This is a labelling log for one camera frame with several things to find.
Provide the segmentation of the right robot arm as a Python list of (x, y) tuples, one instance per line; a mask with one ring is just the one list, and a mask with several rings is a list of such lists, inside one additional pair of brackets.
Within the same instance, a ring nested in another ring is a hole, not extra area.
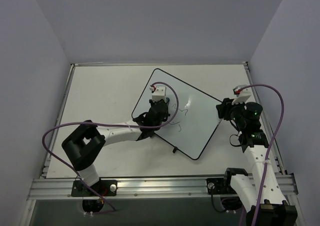
[(246, 225), (295, 225), (298, 212), (282, 193), (269, 157), (268, 139), (261, 129), (263, 108), (255, 102), (225, 98), (216, 106), (219, 119), (235, 124), (239, 144), (251, 167), (254, 183), (243, 168), (227, 168), (222, 186), (236, 192), (246, 211)]

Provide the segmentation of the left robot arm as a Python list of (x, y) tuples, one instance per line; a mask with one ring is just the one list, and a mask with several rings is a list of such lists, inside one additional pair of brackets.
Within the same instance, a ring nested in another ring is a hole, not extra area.
[(140, 141), (152, 137), (154, 132), (168, 120), (169, 98), (159, 101), (150, 100), (150, 109), (120, 127), (78, 126), (63, 142), (62, 148), (75, 171), (84, 181), (83, 190), (88, 195), (100, 192), (100, 177), (94, 161), (104, 146), (123, 142)]

